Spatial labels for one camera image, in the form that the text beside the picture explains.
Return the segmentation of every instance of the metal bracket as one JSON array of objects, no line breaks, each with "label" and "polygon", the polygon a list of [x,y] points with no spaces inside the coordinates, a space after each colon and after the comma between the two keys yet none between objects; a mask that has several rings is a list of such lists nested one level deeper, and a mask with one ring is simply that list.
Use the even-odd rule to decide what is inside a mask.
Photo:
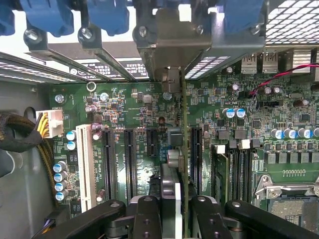
[{"label": "metal bracket", "polygon": [[264,174],[260,177],[255,191],[255,206],[259,207],[260,201],[275,199],[282,195],[283,191],[305,191],[306,196],[319,197],[319,177],[314,183],[300,184],[274,184],[270,175]]}]

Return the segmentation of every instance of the black pcie slot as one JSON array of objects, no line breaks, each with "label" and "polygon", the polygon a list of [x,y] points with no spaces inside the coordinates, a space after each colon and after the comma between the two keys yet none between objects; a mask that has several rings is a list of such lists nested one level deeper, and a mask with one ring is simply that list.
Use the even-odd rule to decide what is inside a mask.
[{"label": "black pcie slot", "polygon": [[102,156],[104,161],[105,199],[117,198],[117,177],[113,129],[102,131]]},{"label": "black pcie slot", "polygon": [[203,168],[203,135],[202,128],[191,128],[191,176],[195,182],[195,187],[198,195],[202,194],[202,168]]},{"label": "black pcie slot", "polygon": [[137,195],[136,143],[134,129],[124,130],[126,190],[128,204]]},{"label": "black pcie slot", "polygon": [[156,158],[158,155],[158,131],[157,128],[147,128],[146,129],[146,139],[148,156],[150,158]]}]

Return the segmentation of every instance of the white connector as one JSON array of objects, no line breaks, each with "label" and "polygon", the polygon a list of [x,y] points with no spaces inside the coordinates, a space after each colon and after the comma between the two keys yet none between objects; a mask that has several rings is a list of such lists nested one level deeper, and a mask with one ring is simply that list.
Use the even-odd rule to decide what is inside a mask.
[{"label": "white connector", "polygon": [[79,162],[81,209],[85,212],[96,206],[95,171],[92,130],[90,124],[75,127]]},{"label": "white connector", "polygon": [[35,112],[36,120],[41,113],[48,114],[49,136],[45,138],[53,138],[60,134],[63,134],[63,112],[62,110],[49,110],[49,111],[37,111]]}]

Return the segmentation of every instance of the black connector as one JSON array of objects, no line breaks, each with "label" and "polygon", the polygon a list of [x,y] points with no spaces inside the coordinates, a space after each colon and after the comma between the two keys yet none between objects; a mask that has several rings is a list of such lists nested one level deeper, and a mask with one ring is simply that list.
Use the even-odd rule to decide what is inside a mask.
[{"label": "black connector", "polygon": [[150,158],[156,158],[158,155],[158,131],[157,128],[146,129],[146,139],[148,156]]}]

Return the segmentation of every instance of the metal mesh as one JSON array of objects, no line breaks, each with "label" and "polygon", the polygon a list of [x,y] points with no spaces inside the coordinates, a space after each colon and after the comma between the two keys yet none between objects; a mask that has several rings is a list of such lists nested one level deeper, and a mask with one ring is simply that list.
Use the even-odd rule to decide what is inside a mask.
[{"label": "metal mesh", "polygon": [[268,18],[266,44],[319,43],[319,0],[287,0]]}]

